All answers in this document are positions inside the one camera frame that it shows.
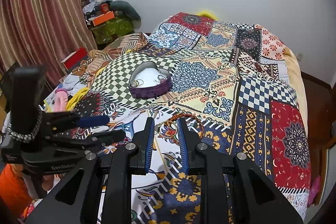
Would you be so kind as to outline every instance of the curtain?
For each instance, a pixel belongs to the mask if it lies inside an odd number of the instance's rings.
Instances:
[[[15,61],[44,65],[47,82],[65,75],[60,63],[79,47],[96,48],[82,5],[87,0],[0,0],[0,71]]]

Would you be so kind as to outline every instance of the orange sleeve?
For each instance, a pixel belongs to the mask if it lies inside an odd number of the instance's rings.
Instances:
[[[32,201],[23,179],[14,174],[9,164],[0,174],[0,196],[15,218],[20,217]]]

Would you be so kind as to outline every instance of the beige bed sheet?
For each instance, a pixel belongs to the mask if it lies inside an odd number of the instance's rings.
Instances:
[[[288,71],[289,84],[296,91],[299,110],[303,120],[304,128],[306,130],[306,135],[308,136],[307,98],[306,98],[305,86],[303,84],[303,80],[301,77],[300,66],[299,63],[297,62],[294,53],[288,47],[285,48],[283,57],[285,59]]]

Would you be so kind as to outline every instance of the bed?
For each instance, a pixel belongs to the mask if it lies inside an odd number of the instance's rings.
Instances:
[[[61,135],[83,139],[101,130],[123,129],[124,141],[102,147],[104,155],[130,142],[147,117],[158,124],[174,114],[192,114],[204,126],[202,142],[222,153],[246,153],[304,219],[310,188],[305,89],[295,56],[278,37],[258,24],[178,13],[149,37],[125,36],[104,52],[108,65],[90,72],[90,90],[73,111],[109,115],[109,125]],[[131,96],[131,73],[145,61],[170,72],[167,94]],[[189,130],[200,133],[196,120],[188,118],[187,123]],[[201,177],[180,171],[174,130],[164,126],[163,134],[173,137],[155,134],[149,173],[132,177],[132,223],[197,224]]]

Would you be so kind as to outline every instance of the silver screw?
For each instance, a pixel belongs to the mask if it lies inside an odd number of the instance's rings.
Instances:
[[[239,153],[237,154],[237,158],[240,159],[240,160],[245,160],[246,157],[247,157],[246,154],[243,153],[243,152],[239,152]]]
[[[88,153],[86,154],[87,160],[94,160],[96,158],[96,153]]]
[[[199,143],[199,144],[197,145],[197,148],[198,148],[199,150],[205,150],[205,149],[208,148],[208,145],[207,145],[206,143]]]
[[[128,143],[127,145],[126,145],[126,149],[127,150],[133,150],[135,148],[135,144],[134,143]]]

